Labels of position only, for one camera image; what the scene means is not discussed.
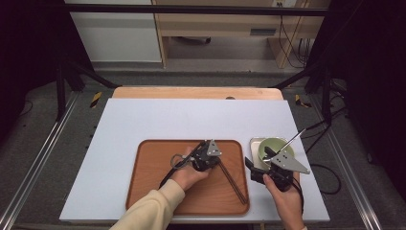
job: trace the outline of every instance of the chopstick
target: chopstick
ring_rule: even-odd
[[[221,170],[223,170],[224,174],[226,175],[228,181],[230,182],[231,186],[233,187],[234,191],[236,192],[239,200],[241,201],[242,204],[246,204],[247,203],[247,199],[245,198],[245,196],[242,194],[241,190],[239,189],[239,187],[237,186],[236,182],[234,181],[234,179],[230,176],[229,172],[227,171],[226,167],[223,165],[223,163],[220,161],[218,163],[218,165],[220,166]]]

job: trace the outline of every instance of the beige sleeve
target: beige sleeve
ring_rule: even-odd
[[[184,197],[182,188],[169,179],[161,189],[150,191],[134,203],[111,229],[166,229],[173,217],[173,211]]]

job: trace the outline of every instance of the wooden tray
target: wooden tray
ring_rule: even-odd
[[[176,153],[184,154],[186,147],[196,147],[202,140],[145,140],[138,147],[137,159],[128,190],[126,208],[157,190],[170,170],[170,159]],[[209,177],[187,190],[175,215],[188,216],[237,216],[249,209],[249,196],[241,145],[233,140],[215,140],[222,152],[223,165],[234,179],[248,202],[242,204],[227,177],[216,166]]]

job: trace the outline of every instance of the white table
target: white table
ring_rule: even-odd
[[[253,137],[290,139],[297,128],[287,101],[205,99],[109,99],[77,179],[60,215],[72,222],[114,222],[125,200],[138,145],[146,139],[215,139],[240,142],[252,159]],[[310,169],[300,139],[291,147]],[[173,223],[261,223],[280,220],[272,196],[251,181],[250,210],[237,217],[175,216]],[[329,221],[313,173],[301,174],[304,221]]]

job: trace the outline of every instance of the human hand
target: human hand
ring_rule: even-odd
[[[299,182],[299,173],[294,172],[293,177]],[[286,230],[301,230],[305,228],[302,219],[302,201],[299,192],[291,187],[286,192],[281,192],[275,185],[272,178],[264,174],[263,181],[268,191],[274,197],[278,214]]]
[[[192,147],[187,147],[185,154],[189,154],[192,151]],[[183,191],[187,191],[196,182],[205,179],[209,176],[212,169],[208,169],[204,172],[199,172],[194,169],[194,167],[188,163],[187,166],[177,170],[170,179],[174,180]]]

